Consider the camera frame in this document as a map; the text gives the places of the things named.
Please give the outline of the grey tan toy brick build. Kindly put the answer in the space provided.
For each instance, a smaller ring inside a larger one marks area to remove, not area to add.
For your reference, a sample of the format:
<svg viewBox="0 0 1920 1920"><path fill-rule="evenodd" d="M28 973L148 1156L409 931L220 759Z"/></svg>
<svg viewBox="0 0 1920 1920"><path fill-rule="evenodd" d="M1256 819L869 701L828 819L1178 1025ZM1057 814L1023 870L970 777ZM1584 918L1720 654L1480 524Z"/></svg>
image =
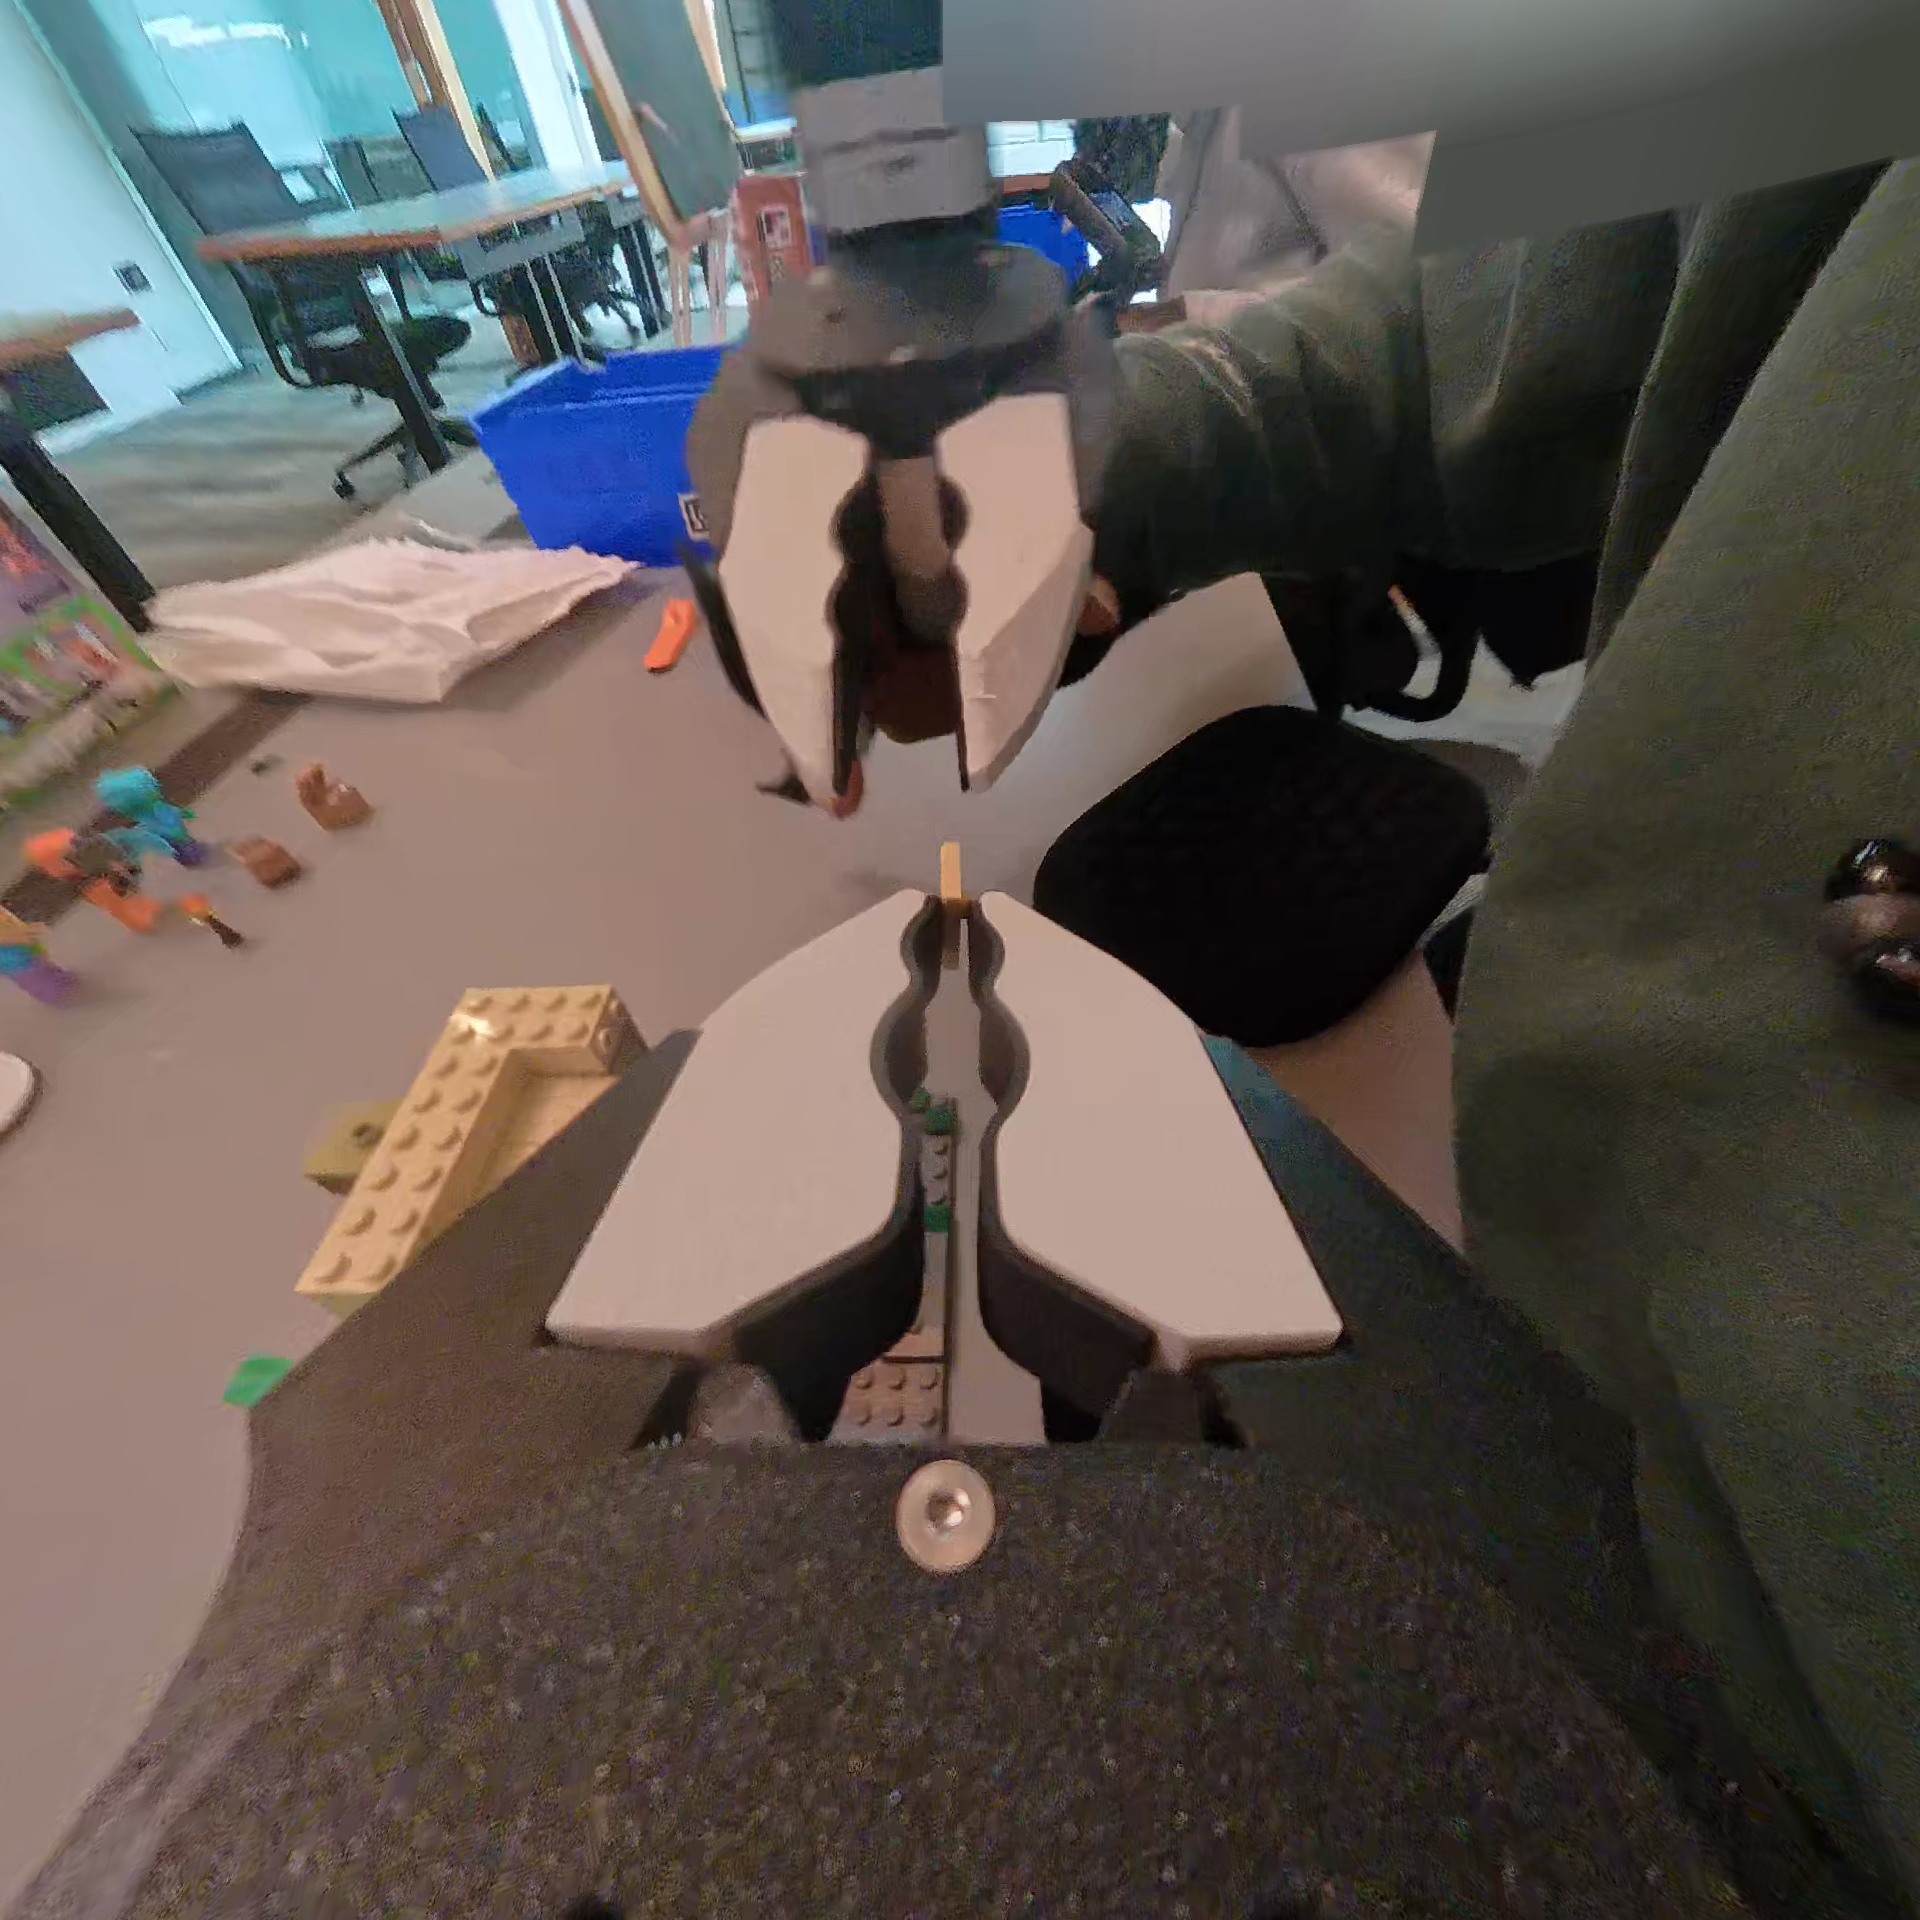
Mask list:
<svg viewBox="0 0 1920 1920"><path fill-rule="evenodd" d="M609 986L469 989L401 1097L336 1111L303 1178L338 1206L296 1295L344 1318L423 1249L564 1134L647 1053ZM925 1270L911 1327L856 1369L831 1437L906 1444L945 1435L956 1106L918 1087Z"/></svg>

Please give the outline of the grey desk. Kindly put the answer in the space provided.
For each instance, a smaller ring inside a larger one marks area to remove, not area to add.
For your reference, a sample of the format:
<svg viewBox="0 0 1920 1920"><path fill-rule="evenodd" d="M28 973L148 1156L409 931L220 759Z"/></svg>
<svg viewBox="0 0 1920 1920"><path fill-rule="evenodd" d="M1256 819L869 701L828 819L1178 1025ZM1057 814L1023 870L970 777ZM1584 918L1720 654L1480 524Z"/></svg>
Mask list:
<svg viewBox="0 0 1920 1920"><path fill-rule="evenodd" d="M1174 605L961 795L952 755L878 741L848 823L761 795L772 739L710 650L649 677L665 587L634 582L433 708L309 705L194 797L204 834L303 861L268 891L220 868L247 934L54 927L58 1007L5 987L5 1050L40 1074L1 1156L5 1881L153 1711L220 1585L247 1485L221 1401L250 1356L302 1358L296 1299L328 1201L302 1174L327 1108L401 1093L465 987L609 982L649 1041L791 947L932 883L1029 895L1085 804L1206 721L1305 705L1266 593ZM374 819L324 831L309 764Z"/></svg>

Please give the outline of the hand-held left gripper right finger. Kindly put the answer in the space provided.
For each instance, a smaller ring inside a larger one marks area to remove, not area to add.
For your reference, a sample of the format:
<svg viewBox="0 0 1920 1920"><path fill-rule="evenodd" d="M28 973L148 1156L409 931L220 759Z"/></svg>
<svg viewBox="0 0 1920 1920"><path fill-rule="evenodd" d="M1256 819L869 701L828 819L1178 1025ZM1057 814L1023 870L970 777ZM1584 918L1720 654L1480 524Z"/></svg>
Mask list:
<svg viewBox="0 0 1920 1920"><path fill-rule="evenodd" d="M1082 1423L1140 1373L1335 1353L1342 1314L1199 1026L1007 893L975 901L968 964L992 1341Z"/></svg>

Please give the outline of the wooden framed chalkboard easel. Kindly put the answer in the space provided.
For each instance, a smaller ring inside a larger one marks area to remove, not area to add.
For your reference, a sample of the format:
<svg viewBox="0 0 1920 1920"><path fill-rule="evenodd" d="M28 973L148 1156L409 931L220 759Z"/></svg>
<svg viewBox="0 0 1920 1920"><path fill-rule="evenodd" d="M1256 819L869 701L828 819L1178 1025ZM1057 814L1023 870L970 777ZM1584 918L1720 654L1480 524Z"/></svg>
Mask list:
<svg viewBox="0 0 1920 1920"><path fill-rule="evenodd" d="M685 2L562 2L566 38L665 246L669 340L726 339L736 131Z"/></svg>

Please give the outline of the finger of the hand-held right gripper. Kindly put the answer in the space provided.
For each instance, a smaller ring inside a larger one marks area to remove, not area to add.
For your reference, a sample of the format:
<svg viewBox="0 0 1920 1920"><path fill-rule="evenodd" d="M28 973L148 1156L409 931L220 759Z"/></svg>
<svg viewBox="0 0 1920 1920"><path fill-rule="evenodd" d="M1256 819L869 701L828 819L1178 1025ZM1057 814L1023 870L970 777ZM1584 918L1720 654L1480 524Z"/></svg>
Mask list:
<svg viewBox="0 0 1920 1920"><path fill-rule="evenodd" d="M1094 542L1068 395L994 397L936 438L935 468L961 514L951 551L958 772L966 790L989 788L1060 684L1087 599Z"/></svg>
<svg viewBox="0 0 1920 1920"><path fill-rule="evenodd" d="M804 799L854 809L878 679L872 581L848 555L844 517L869 477L854 433L762 418L740 451L718 587L737 666Z"/></svg>

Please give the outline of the white crumpled plastic bag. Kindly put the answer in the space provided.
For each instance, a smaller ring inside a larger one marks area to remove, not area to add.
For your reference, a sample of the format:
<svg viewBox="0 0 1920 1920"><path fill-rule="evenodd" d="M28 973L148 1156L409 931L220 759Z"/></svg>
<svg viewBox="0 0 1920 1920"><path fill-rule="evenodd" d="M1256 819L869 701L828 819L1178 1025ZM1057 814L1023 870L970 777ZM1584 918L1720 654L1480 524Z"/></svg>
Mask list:
<svg viewBox="0 0 1920 1920"><path fill-rule="evenodd" d="M634 574L578 546L376 538L160 593L146 651L194 690L431 707Z"/></svg>

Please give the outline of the person's right hand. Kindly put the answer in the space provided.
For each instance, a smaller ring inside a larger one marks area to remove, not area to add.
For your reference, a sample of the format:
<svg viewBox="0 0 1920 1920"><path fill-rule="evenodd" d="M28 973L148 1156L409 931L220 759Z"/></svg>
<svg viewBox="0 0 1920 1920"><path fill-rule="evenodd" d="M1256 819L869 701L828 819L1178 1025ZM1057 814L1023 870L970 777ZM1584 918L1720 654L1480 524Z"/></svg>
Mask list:
<svg viewBox="0 0 1920 1920"><path fill-rule="evenodd" d="M951 654L872 629L838 650L833 684L831 795L822 809L850 819L863 797L863 756L874 735L920 746L956 735L961 710Z"/></svg>

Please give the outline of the colourful toy set box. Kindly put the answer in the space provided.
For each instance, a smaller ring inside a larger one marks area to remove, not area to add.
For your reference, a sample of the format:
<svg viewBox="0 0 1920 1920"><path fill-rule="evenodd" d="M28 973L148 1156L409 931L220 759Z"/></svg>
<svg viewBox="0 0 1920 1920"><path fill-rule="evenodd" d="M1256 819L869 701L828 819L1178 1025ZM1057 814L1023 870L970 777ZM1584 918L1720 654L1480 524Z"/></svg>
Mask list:
<svg viewBox="0 0 1920 1920"><path fill-rule="evenodd" d="M103 590L5 494L1 812L40 802L173 695Z"/></svg>

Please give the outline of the black office chair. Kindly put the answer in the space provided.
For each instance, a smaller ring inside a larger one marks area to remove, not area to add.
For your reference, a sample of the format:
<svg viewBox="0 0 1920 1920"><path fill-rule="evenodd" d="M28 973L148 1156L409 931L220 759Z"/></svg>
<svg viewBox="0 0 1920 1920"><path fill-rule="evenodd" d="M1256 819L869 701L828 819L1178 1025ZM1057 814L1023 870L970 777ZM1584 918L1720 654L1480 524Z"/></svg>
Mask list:
<svg viewBox="0 0 1920 1920"><path fill-rule="evenodd" d="M169 132L136 127L135 141L204 238L263 234L302 219L293 187L244 125ZM391 405L397 422L343 462L330 487L353 499L352 476L391 453L416 479L423 458L412 413L431 415L446 447L473 447L474 435L447 411L433 373L469 345L463 319L376 316L368 267L348 257L271 257L228 263L277 378L296 391L348 391Z"/></svg>

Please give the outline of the yellow purple toy figure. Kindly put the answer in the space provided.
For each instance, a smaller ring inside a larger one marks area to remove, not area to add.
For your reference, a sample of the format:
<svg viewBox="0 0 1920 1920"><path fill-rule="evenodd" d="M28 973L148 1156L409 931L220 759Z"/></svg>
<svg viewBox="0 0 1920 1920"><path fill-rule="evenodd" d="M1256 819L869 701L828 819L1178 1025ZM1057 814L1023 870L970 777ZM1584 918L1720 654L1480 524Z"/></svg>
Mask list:
<svg viewBox="0 0 1920 1920"><path fill-rule="evenodd" d="M62 1006L71 999L78 979L47 951L47 927L1 905L1 979L39 1004Z"/></svg>

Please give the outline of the orange toy figure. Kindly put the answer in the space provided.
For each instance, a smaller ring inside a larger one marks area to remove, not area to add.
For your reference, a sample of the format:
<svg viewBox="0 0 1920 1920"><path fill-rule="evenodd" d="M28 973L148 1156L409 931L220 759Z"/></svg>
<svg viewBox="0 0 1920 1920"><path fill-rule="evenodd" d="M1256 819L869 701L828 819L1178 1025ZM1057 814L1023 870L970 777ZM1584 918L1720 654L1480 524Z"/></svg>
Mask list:
<svg viewBox="0 0 1920 1920"><path fill-rule="evenodd" d="M103 831L54 828L20 845L34 875L105 911L132 932L156 932L161 902L144 891L138 861Z"/></svg>

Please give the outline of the blue plastic storage bin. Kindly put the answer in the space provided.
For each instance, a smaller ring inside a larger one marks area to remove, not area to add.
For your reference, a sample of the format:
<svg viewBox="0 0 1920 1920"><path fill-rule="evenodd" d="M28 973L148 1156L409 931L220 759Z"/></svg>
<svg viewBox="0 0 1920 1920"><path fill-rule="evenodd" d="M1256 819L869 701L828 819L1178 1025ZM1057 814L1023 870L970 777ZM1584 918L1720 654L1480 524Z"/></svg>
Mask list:
<svg viewBox="0 0 1920 1920"><path fill-rule="evenodd" d="M522 533L544 551L580 548L641 569L713 557L688 477L688 433L732 345L558 361L470 410Z"/></svg>

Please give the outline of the wood-edged background desk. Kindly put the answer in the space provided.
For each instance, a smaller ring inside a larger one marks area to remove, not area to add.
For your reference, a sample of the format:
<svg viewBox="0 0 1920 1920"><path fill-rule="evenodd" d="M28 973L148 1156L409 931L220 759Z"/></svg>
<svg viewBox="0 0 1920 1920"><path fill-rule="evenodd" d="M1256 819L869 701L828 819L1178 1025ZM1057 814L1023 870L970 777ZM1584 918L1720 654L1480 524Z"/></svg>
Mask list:
<svg viewBox="0 0 1920 1920"><path fill-rule="evenodd" d="M584 332L560 287L554 257L590 239L613 243L638 273L649 263L647 221L622 162L568 164L502 177L365 209L305 213L300 221L200 238L198 254L228 267L232 258L348 257L365 265L374 313L391 319L374 283L413 257L447 257L463 286L504 286L529 317L500 322L517 370L584 356Z"/></svg>

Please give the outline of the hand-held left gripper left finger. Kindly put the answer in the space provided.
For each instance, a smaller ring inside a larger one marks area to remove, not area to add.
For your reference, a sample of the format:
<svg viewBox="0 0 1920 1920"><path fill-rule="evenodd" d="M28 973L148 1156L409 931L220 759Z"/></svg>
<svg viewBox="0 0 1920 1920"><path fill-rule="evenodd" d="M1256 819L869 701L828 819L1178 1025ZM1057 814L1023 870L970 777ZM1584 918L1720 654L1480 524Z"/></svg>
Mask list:
<svg viewBox="0 0 1920 1920"><path fill-rule="evenodd" d="M562 1347L765 1377L806 1439L922 1291L925 1007L944 909L905 889L704 1021L544 1321Z"/></svg>

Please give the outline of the person's right forearm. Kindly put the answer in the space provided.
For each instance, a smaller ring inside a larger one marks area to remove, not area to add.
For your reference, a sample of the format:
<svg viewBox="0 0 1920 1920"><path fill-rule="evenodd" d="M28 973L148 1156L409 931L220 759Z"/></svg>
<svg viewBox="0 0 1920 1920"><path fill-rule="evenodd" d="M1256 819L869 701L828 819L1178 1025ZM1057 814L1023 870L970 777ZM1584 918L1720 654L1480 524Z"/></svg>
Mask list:
<svg viewBox="0 0 1920 1920"><path fill-rule="evenodd" d="M1373 231L1224 319L1119 339L1094 579L1117 623L1244 571L1593 561L1682 217L1414 257Z"/></svg>

